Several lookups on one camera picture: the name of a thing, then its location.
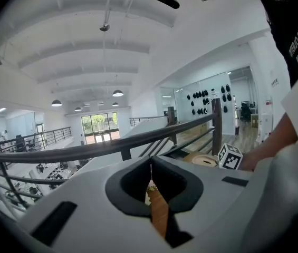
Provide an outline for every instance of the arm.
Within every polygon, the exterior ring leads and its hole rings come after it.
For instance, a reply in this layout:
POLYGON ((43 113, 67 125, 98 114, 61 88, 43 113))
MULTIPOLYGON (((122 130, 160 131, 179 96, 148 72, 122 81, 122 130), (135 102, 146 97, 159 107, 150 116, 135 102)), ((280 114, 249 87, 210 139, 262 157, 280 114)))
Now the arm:
POLYGON ((270 137, 257 148, 244 156, 240 164, 241 170, 254 170, 257 163, 265 158, 271 158, 282 148, 295 143, 297 135, 292 122, 285 113, 270 137))

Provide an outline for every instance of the curved ceiling beam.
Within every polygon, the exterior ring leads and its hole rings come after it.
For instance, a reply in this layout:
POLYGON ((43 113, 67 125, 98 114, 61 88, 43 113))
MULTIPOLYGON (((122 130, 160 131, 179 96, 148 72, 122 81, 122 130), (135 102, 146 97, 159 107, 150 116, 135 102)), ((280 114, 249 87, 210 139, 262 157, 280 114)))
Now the curved ceiling beam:
MULTIPOLYGON (((122 6, 122 3, 111 4, 111 11, 118 13, 126 13, 126 8, 122 6)), ((69 18, 74 15, 82 15, 82 14, 90 14, 96 12, 104 12, 105 11, 105 2, 100 3, 85 3, 79 4, 75 6, 67 6, 62 7, 59 11, 58 8, 52 8, 49 10, 44 10, 42 13, 45 14, 35 14, 30 17, 30 19, 25 20, 23 23, 19 24, 11 24, 6 26, 7 22, 10 23, 9 20, 4 19, 3 24, 0 25, 2 27, 5 26, 5 31, 0 29, 0 46, 4 44, 6 40, 13 38, 21 33, 28 32, 29 29, 36 27, 37 25, 43 25, 49 21, 56 21, 63 18, 69 18)), ((147 7, 136 5, 133 6, 129 12, 131 15, 135 15, 141 18, 144 18, 150 22, 154 22, 163 27, 171 28, 174 26, 175 17, 169 16, 166 14, 162 14, 161 12, 151 12, 147 9, 147 7)))
MULTIPOLYGON (((81 68, 78 67, 77 69, 70 69, 68 71, 61 71, 51 74, 46 74, 43 76, 40 76, 36 79, 38 83, 45 83, 49 81, 54 81, 58 79, 62 79, 65 77, 71 77, 71 76, 78 76, 83 74, 96 74, 96 73, 104 73, 103 66, 96 66, 96 67, 87 67, 87 68, 81 68)), ((132 73, 136 74, 138 73, 137 67, 117 67, 112 68, 111 66, 107 66, 105 68, 105 73, 132 73)))
POLYGON ((93 88, 112 88, 112 87, 127 87, 131 86, 131 82, 108 82, 108 83, 87 83, 80 85, 70 85, 65 87, 56 87, 52 89, 52 94, 64 93, 68 91, 79 91, 93 88))
MULTIPOLYGON (((60 46, 48 48, 42 52, 34 53, 33 55, 26 57, 22 61, 18 62, 17 65, 19 68, 22 69, 30 64, 38 62, 42 59, 49 58, 51 56, 56 56, 68 52, 100 49, 103 49, 103 41, 75 42, 75 45, 73 45, 71 42, 68 42, 60 46)), ((149 54, 150 45, 123 41, 119 46, 115 45, 112 40, 106 40, 105 49, 149 54)))

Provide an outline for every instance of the white cube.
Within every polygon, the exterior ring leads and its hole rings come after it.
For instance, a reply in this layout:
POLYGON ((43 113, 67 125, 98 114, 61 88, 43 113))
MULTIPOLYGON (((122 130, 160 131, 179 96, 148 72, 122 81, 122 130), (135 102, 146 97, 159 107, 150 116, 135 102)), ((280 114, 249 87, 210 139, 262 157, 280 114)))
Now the white cube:
POLYGON ((220 168, 236 170, 243 159, 243 155, 238 148, 224 143, 219 152, 218 159, 220 168))

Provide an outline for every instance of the computer monitor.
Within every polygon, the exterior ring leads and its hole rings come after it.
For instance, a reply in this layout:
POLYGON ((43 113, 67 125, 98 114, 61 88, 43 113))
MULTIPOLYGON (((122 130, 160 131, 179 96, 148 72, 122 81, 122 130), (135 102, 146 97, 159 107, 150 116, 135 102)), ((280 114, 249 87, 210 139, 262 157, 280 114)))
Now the computer monitor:
POLYGON ((243 103, 244 103, 245 105, 247 105, 247 106, 250 105, 250 102, 249 102, 249 101, 242 101, 242 105, 243 105, 243 103))

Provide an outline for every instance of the railing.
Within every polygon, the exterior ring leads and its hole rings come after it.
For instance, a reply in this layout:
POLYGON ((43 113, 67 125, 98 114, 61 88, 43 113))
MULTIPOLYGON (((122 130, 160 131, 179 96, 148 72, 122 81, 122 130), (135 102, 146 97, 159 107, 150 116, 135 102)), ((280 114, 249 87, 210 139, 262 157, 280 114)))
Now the railing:
POLYGON ((184 147, 190 145, 191 143, 199 140, 209 132, 213 131, 212 138, 207 141, 206 145, 211 141, 213 143, 212 147, 207 149, 207 152, 212 151, 212 155, 218 155, 221 142, 222 142, 222 114, 220 107, 220 99, 212 100, 213 106, 213 114, 204 115, 202 118, 186 122, 183 124, 175 124, 171 126, 167 126, 162 129, 153 130, 150 132, 137 134, 130 136, 125 139, 117 139, 109 142, 102 143, 94 143, 88 144, 84 146, 70 147, 64 149, 56 149, 56 150, 44 150, 37 151, 33 153, 29 152, 21 152, 21 153, 0 153, 0 168, 2 173, 0 173, 1 177, 4 177, 7 181, 8 187, 4 185, 0 185, 5 190, 11 191, 15 198, 10 197, 9 200, 14 201, 16 203, 20 203, 27 209, 29 204, 26 204, 24 200, 22 200, 21 196, 38 199, 39 195, 23 193, 17 190, 12 184, 12 180, 31 183, 31 184, 47 184, 57 186, 67 181, 67 179, 59 179, 59 180, 50 180, 50 179, 31 179, 25 177, 17 177, 17 176, 9 176, 7 174, 7 170, 5 168, 5 163, 26 163, 26 164, 40 164, 41 163, 54 163, 54 162, 68 162, 73 160, 84 160, 87 158, 99 157, 101 155, 121 152, 122 159, 128 160, 131 159, 130 149, 142 146, 144 144, 149 144, 148 147, 144 150, 144 152, 140 155, 144 155, 149 151, 152 146, 152 150, 148 153, 149 155, 156 155, 161 150, 162 147, 168 142, 169 139, 176 136, 176 134, 181 133, 185 130, 191 129, 198 125, 204 124, 210 120, 213 121, 212 128, 209 128, 206 132, 201 135, 193 138, 190 141, 182 143, 178 146, 175 146, 173 149, 165 152, 163 155, 172 157, 173 154, 176 154, 178 151, 181 151, 184 147))
POLYGON ((67 127, 18 137, 0 142, 0 153, 40 151, 70 136, 71 130, 67 127))
POLYGON ((136 125, 138 125, 143 120, 148 120, 148 119, 153 119, 153 118, 160 118, 160 117, 164 117, 164 116, 134 117, 134 118, 130 118, 130 126, 131 127, 133 127, 133 126, 135 127, 136 125))

